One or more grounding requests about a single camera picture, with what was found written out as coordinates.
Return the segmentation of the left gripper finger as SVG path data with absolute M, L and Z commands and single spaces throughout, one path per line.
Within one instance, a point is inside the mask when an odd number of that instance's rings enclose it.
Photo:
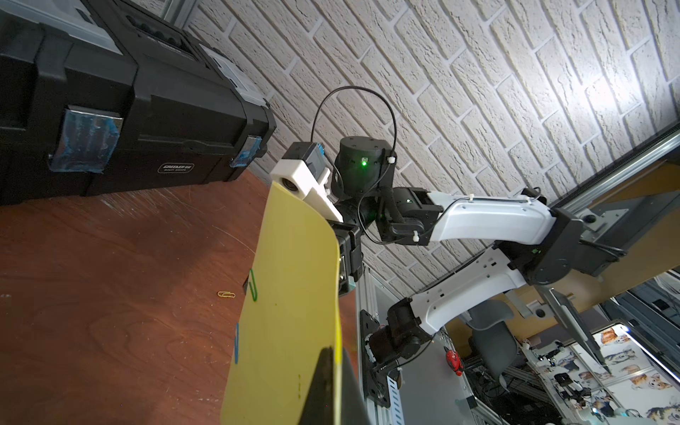
M 369 425 L 361 389 L 346 350 L 320 352 L 299 424 Z

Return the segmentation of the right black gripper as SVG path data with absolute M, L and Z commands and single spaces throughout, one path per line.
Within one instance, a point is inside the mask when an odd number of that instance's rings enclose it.
M 356 289 L 364 272 L 361 229 L 356 225 L 337 221 L 333 221 L 332 229 L 340 253 L 338 295 L 345 296 Z

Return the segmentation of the yellow paper sheet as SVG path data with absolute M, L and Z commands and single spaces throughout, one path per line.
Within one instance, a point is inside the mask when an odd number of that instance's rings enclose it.
M 244 297 L 221 423 L 296 424 L 321 350 L 342 358 L 338 241 L 318 212 L 274 183 L 251 268 L 259 295 Z

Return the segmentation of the gold paperclip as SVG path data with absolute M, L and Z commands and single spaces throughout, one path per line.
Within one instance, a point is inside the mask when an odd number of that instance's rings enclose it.
M 235 299 L 237 295 L 234 292 L 221 290 L 217 292 L 217 296 L 221 299 Z

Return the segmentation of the black plastic toolbox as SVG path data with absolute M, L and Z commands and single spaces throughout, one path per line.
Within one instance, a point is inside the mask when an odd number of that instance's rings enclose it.
M 1 202 L 230 182 L 268 102 L 221 51 L 129 1 L 1 4 Z

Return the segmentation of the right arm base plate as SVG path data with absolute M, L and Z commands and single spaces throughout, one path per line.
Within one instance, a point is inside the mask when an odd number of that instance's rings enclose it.
M 403 326 L 393 311 L 388 312 L 386 325 L 368 311 L 359 312 L 359 352 L 361 353 L 362 389 L 380 407 L 391 406 L 388 374 L 400 355 Z

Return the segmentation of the right corner aluminium post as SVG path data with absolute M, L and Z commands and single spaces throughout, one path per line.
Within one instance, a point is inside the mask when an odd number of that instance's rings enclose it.
M 655 168 L 678 156 L 679 121 L 676 121 L 634 147 L 620 159 L 616 159 L 564 197 L 554 201 L 550 207 L 562 208 L 577 214 L 594 205 L 598 199 L 616 187 L 637 175 L 646 173 L 648 168 Z

